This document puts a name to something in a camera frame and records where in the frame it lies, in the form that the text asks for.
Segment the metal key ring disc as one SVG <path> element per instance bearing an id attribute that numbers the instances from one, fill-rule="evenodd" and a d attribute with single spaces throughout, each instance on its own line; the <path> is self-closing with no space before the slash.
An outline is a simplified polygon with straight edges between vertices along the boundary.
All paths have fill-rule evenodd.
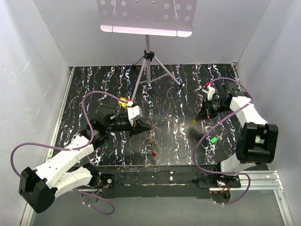
<path id="1" fill-rule="evenodd" d="M 158 153 L 157 143 L 155 139 L 155 132 L 153 129 L 149 131 L 149 143 L 150 147 L 152 148 L 152 152 Z"/>

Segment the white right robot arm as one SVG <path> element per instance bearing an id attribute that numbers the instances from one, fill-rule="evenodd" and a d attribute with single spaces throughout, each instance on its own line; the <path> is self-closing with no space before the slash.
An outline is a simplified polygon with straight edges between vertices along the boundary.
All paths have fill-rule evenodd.
<path id="1" fill-rule="evenodd" d="M 271 163 L 275 157 L 278 127 L 263 119 L 253 105 L 251 96 L 238 89 L 233 80 L 223 86 L 223 94 L 215 97 L 212 83 L 206 84 L 206 99 L 195 118 L 196 121 L 213 119 L 217 114 L 232 111 L 242 131 L 235 153 L 218 163 L 213 169 L 204 169 L 197 175 L 200 188 L 224 187 L 235 183 L 240 186 L 239 173 L 260 163 Z"/>

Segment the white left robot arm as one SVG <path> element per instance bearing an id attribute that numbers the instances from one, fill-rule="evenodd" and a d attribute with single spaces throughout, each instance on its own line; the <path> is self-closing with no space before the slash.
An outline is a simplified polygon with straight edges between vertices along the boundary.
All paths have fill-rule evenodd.
<path id="1" fill-rule="evenodd" d="M 110 132 L 128 131 L 134 136 L 151 130 L 141 120 L 143 112 L 137 105 L 128 107 L 123 114 L 109 110 L 106 108 L 101 118 L 92 118 L 66 151 L 60 151 L 34 169 L 27 167 L 22 171 L 19 193 L 36 213 L 44 212 L 56 198 L 78 187 L 107 189 L 113 185 L 113 174 L 102 173 L 90 163 L 71 171 L 76 163 L 102 146 Z"/>

